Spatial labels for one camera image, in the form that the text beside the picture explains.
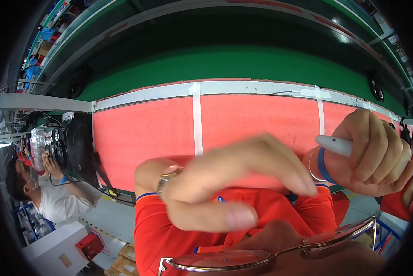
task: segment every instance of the face mask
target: face mask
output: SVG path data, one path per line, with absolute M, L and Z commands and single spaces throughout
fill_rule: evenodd
M 24 185 L 24 188 L 25 188 L 25 186 L 27 186 L 27 184 L 30 182 L 30 180 L 33 180 L 34 182 L 35 182 L 35 186 L 30 190 L 30 192 L 31 191 L 33 191 L 34 189 L 36 189 L 36 188 L 38 188 L 39 187 L 39 176 L 38 176 L 38 172 L 35 170 L 35 169 L 33 169 L 33 167 L 30 167 L 30 179 L 27 181 L 27 183 Z

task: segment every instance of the black hair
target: black hair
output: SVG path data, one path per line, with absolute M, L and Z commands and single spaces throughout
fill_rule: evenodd
M 9 195 L 17 201 L 30 200 L 24 193 L 25 180 L 22 175 L 16 171 L 16 157 L 12 158 L 7 164 L 7 177 L 5 178 L 5 187 Z
M 24 73 L 26 73 L 26 70 L 21 70 L 21 72 L 19 73 L 20 79 L 25 79 Z

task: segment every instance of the white shirt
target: white shirt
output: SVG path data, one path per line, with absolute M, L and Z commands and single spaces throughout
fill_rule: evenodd
M 60 184 L 60 180 L 54 176 L 51 177 L 53 184 Z M 94 205 L 85 198 L 78 198 L 69 193 L 66 185 L 53 186 L 50 182 L 49 176 L 39 176 L 39 188 L 41 189 L 41 204 L 39 210 L 35 206 L 35 210 L 56 224 L 64 225 L 71 224 L 76 221 L 81 215 L 89 212 L 96 207 L 102 192 L 91 186 L 86 182 L 77 182 L 75 185 L 87 191 L 93 196 Z

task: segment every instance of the red box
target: red box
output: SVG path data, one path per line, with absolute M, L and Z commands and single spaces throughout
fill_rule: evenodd
M 94 233 L 88 234 L 88 236 L 83 238 L 75 246 L 77 251 L 79 251 L 81 256 L 87 261 L 93 260 L 93 258 L 104 249 L 99 237 Z

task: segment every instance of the eyeglasses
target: eyeglasses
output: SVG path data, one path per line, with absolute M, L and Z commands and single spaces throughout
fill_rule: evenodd
M 333 232 L 304 239 L 302 245 L 277 252 L 274 255 L 263 250 L 236 250 L 206 252 L 176 258 L 163 257 L 160 259 L 157 276 L 161 276 L 162 272 L 166 271 L 165 263 L 174 268 L 191 272 L 223 272 L 255 268 L 269 263 L 275 257 L 286 252 L 300 250 L 304 255 L 309 255 L 311 251 L 330 248 L 342 241 L 355 239 L 369 229 L 372 229 L 370 232 L 372 233 L 372 248 L 375 248 L 376 220 L 375 216 L 371 216 L 363 221 L 339 227 Z

